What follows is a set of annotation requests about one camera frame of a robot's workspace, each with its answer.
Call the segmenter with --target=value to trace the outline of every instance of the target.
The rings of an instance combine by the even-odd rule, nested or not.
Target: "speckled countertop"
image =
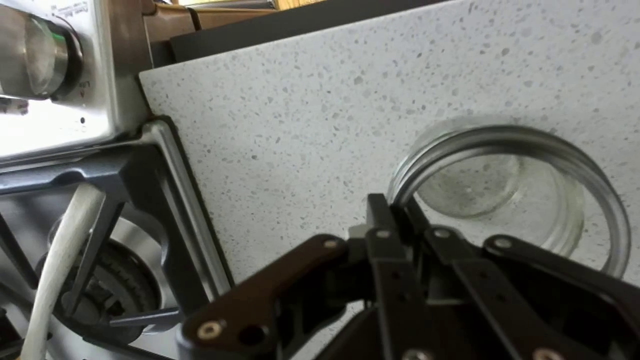
[[[516,116],[597,157],[640,216],[640,2],[449,2],[143,73],[247,277],[364,219],[428,126]],[[640,262],[627,275],[640,281]]]

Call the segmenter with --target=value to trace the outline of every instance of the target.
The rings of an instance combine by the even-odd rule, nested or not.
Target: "metal screw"
[[[536,348],[534,360],[564,360],[564,355],[552,348]]]
[[[512,245],[512,239],[508,239],[508,238],[496,238],[494,243],[496,243],[496,247],[511,247],[511,245]]]
[[[214,340],[222,334],[225,321],[203,321],[198,328],[200,340]]]
[[[433,360],[433,354],[419,348],[411,348],[402,354],[402,360]]]
[[[437,236],[437,238],[451,238],[453,231],[449,231],[449,229],[445,229],[445,227],[437,227],[437,229],[434,229],[434,236]]]
[[[376,236],[378,236],[378,238],[390,238],[392,231],[390,231],[390,229],[378,229]]]
[[[340,243],[338,239],[327,239],[324,247],[338,247],[338,243]]]

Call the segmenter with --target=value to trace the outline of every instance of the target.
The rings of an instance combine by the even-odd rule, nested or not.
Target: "metal ring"
[[[389,197],[404,206],[419,186],[439,169],[484,153],[516,153],[543,159],[576,178],[601,203],[611,251],[602,272],[623,275],[631,257],[631,224],[615,186],[601,166],[574,143],[543,130],[524,126],[483,126],[437,138],[402,161],[390,183]]]

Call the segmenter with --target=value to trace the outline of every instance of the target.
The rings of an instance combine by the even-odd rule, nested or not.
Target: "white cable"
[[[66,275],[82,250],[90,227],[102,207],[104,194],[90,183],[80,183],[68,203],[52,239],[39,281],[37,302],[27,329],[20,360],[44,360],[48,323],[60,297]]]

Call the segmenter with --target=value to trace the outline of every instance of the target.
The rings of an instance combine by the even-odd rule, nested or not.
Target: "bolt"
[[[222,334],[225,321],[203,321],[198,328],[200,340],[214,340]]]
[[[390,229],[378,229],[376,236],[378,236],[378,238],[390,238],[392,231],[390,231]]]
[[[451,238],[453,231],[449,231],[449,229],[445,229],[445,227],[437,227],[437,229],[434,229],[434,236],[437,236],[437,238]]]
[[[338,239],[327,239],[324,247],[338,247],[338,243],[340,243]]]
[[[536,348],[534,360],[564,360],[564,355],[552,348]]]
[[[425,349],[411,348],[402,354],[402,360],[433,360],[433,355]]]
[[[512,239],[508,238],[496,238],[494,243],[496,247],[512,247]]]

